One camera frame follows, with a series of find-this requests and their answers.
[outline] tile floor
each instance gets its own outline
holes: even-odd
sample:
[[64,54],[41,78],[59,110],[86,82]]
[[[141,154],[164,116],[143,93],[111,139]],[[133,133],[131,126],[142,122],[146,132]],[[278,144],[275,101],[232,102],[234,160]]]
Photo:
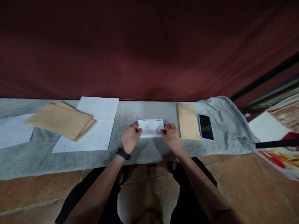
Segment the tile floor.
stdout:
[[[200,157],[245,223],[299,223],[299,182],[255,154]],[[0,181],[0,224],[54,223],[71,189],[90,170]],[[138,166],[118,197],[124,223],[169,223],[180,186],[166,163]]]

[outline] hand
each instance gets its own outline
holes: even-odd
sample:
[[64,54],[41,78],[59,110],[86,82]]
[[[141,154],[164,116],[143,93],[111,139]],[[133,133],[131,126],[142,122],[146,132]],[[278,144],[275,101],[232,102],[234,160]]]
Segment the hand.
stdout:
[[166,125],[164,130],[161,129],[160,133],[164,139],[164,142],[168,145],[171,151],[178,156],[184,148],[181,145],[180,136],[178,135],[178,129],[173,124]]
[[124,152],[127,154],[131,154],[137,145],[140,135],[142,132],[142,128],[138,129],[136,124],[130,126],[121,136],[122,146],[124,148]]

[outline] manila envelope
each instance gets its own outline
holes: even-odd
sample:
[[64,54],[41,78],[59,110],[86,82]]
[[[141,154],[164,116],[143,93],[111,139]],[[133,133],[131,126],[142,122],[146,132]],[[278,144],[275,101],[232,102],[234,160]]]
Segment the manila envelope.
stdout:
[[[56,103],[55,105],[57,106],[61,106],[61,107],[65,107],[71,110],[76,110],[75,108],[67,105],[66,103],[59,101],[58,103]],[[97,121],[93,118],[91,118],[91,120],[87,123],[87,125],[83,128],[83,130],[80,132],[80,134],[76,137],[76,139],[74,139],[74,142],[77,142],[83,135],[85,135],[90,129],[91,127],[96,123]]]
[[58,133],[73,141],[91,119],[89,114],[47,104],[24,123]]
[[181,138],[201,140],[194,106],[177,104],[177,109]]

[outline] black phone screen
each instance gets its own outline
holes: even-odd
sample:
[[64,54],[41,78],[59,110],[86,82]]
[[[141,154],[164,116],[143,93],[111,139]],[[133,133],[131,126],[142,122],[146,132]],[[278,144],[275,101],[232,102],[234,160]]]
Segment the black phone screen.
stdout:
[[199,121],[202,138],[214,140],[210,117],[199,114]]

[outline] leg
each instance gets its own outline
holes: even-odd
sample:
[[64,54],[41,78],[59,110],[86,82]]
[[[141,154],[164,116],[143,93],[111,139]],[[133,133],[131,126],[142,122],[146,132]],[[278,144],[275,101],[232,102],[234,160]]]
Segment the leg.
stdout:
[[[62,224],[65,222],[70,212],[104,169],[105,167],[93,169],[81,183],[72,189],[70,194],[67,196],[55,223]],[[120,190],[121,187],[119,185],[119,180],[116,178],[99,223],[121,223],[117,214],[117,195]]]
[[[196,157],[192,160],[198,165],[211,182],[217,187],[217,182],[205,165]],[[200,206],[196,195],[191,187],[183,166],[178,165],[173,173],[174,179],[180,185],[178,202],[171,215],[171,224],[174,223],[210,223],[209,218]]]

